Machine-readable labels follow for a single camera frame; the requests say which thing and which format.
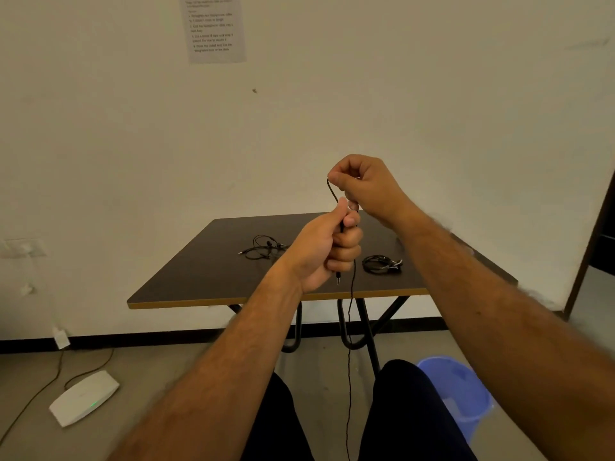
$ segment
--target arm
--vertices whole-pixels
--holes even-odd
[[[360,254],[359,216],[347,213],[346,202],[304,227],[240,314],[111,461],[240,459],[301,295],[331,271],[350,270]]]
[[[607,354],[474,259],[381,160],[350,155],[329,180],[396,232],[468,362],[547,458],[612,458],[615,364]]]

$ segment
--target white electronic device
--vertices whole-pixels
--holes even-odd
[[[74,424],[98,408],[118,389],[107,371],[100,371],[68,388],[51,403],[49,410],[62,427]]]

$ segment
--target dark pants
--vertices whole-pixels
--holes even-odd
[[[313,460],[290,390],[273,374],[242,461]],[[427,376],[414,364],[389,361],[376,376],[359,461],[476,461]]]

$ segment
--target plastic bucket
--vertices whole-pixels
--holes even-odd
[[[480,420],[493,409],[493,398],[476,373],[449,356],[433,356],[417,364],[434,384],[465,440],[470,439]]]

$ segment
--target person's left arm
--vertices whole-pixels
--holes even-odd
[[[301,295],[361,252],[359,216],[346,199],[308,223],[243,310],[109,458],[238,460]],[[344,221],[343,233],[339,224]]]

